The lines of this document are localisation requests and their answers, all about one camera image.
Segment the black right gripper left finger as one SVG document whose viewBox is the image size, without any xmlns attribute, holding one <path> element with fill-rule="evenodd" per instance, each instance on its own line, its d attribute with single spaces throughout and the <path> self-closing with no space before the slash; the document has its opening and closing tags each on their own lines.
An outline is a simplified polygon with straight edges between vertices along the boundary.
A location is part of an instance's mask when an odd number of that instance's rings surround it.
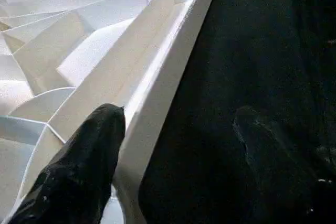
<svg viewBox="0 0 336 224">
<path fill-rule="evenodd" d="M 97 107 L 42 169 L 7 222 L 100 223 L 124 137 L 124 108 Z"/>
</svg>

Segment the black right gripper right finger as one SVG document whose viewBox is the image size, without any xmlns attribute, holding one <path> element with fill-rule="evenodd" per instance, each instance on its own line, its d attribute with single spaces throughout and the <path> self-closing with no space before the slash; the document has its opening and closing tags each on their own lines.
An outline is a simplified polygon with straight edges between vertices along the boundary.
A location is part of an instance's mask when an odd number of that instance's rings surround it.
<svg viewBox="0 0 336 224">
<path fill-rule="evenodd" d="M 258 223 L 335 223 L 335 176 L 311 166 L 276 120 L 243 106 L 233 128 L 256 183 Z"/>
</svg>

